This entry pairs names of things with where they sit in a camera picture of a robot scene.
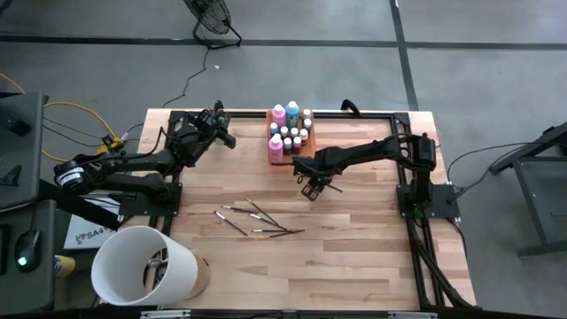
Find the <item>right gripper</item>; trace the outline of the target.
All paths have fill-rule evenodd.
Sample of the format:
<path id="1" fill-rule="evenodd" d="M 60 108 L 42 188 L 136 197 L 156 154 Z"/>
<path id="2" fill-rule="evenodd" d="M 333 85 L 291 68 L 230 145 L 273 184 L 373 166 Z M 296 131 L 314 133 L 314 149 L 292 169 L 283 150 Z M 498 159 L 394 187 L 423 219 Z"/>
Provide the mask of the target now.
<path id="1" fill-rule="evenodd" d="M 291 164 L 293 165 L 294 175 L 303 175 L 307 177 L 330 177 L 339 174 L 338 164 L 339 150 L 320 150 L 315 153 L 314 157 L 293 156 Z M 317 193 L 321 194 L 328 185 L 327 179 L 319 178 L 315 181 L 315 186 L 306 183 L 301 190 L 301 194 L 315 201 Z"/>

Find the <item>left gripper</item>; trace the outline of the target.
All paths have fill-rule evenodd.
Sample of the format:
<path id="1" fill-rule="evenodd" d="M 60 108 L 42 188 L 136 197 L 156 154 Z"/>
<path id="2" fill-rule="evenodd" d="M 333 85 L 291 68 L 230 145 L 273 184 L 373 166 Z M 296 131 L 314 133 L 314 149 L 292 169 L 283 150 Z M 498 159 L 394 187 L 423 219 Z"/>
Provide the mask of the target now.
<path id="1" fill-rule="evenodd" d="M 195 167 L 200 157 L 216 142 L 234 149 L 237 140 L 228 132 L 231 116 L 222 110 L 185 112 L 175 131 L 175 159 L 179 165 Z"/>

